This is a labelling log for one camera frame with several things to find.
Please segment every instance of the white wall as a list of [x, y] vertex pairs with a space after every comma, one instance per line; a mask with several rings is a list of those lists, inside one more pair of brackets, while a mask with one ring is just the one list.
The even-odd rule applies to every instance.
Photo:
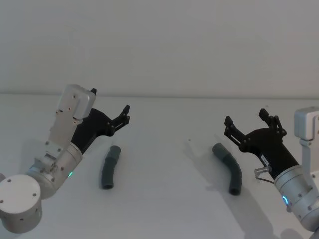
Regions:
[[2, 0], [0, 91], [318, 97], [318, 0]]

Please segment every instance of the white table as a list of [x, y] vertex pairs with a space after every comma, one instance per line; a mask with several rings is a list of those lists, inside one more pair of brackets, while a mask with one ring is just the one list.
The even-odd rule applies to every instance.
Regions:
[[[0, 95], [0, 172], [25, 172], [43, 147], [59, 97]], [[224, 137], [230, 115], [244, 133], [266, 126], [260, 108], [279, 115], [284, 144], [300, 162], [293, 133], [296, 109], [311, 100], [157, 99], [98, 97], [95, 108], [110, 117], [131, 105], [131, 122], [112, 138], [100, 137], [52, 198], [31, 232], [1, 239], [302, 239], [307, 232], [288, 214], [280, 194], [256, 181], [262, 164]], [[212, 156], [222, 141], [241, 165], [239, 197], [228, 194], [229, 172]], [[122, 148], [115, 187], [99, 188], [103, 156], [112, 143]]]

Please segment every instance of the cable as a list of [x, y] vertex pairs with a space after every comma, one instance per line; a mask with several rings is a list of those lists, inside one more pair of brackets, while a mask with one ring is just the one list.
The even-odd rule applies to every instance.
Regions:
[[272, 183], [272, 184], [274, 184], [274, 182], [272, 182], [272, 181], [270, 181], [270, 180], [268, 180], [268, 179], [259, 178], [259, 177], [256, 177], [256, 179], [258, 179], [258, 180], [260, 180], [260, 181], [265, 181], [265, 182], [267, 182], [267, 183]]

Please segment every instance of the blue led light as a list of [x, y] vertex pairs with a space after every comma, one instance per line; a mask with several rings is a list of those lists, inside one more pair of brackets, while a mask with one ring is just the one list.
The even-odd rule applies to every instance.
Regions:
[[285, 203], [286, 205], [288, 205], [288, 199], [287, 199], [287, 197], [286, 197], [286, 196], [283, 196], [283, 199], [284, 199], [284, 203]]

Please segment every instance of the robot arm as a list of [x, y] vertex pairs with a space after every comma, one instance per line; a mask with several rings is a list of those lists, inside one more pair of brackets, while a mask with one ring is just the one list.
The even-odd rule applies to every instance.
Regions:
[[282, 128], [278, 116], [269, 116], [261, 109], [260, 118], [269, 128], [257, 129], [247, 135], [240, 132], [230, 117], [226, 117], [225, 135], [242, 152], [256, 155], [265, 166], [261, 170], [269, 172], [274, 185], [283, 196], [288, 212], [293, 212], [305, 229], [315, 232], [312, 238], [319, 238], [319, 192], [314, 178], [319, 175], [318, 156], [319, 108], [307, 108], [295, 113], [295, 135], [303, 147], [302, 165], [299, 165], [283, 145], [282, 138], [287, 133]]
[[45, 154], [35, 158], [26, 175], [0, 177], [0, 219], [8, 231], [19, 234], [33, 229], [41, 220], [41, 200], [62, 186], [94, 139], [112, 136], [129, 123], [129, 106], [111, 120], [92, 108], [95, 97], [95, 89], [67, 86], [45, 142]]

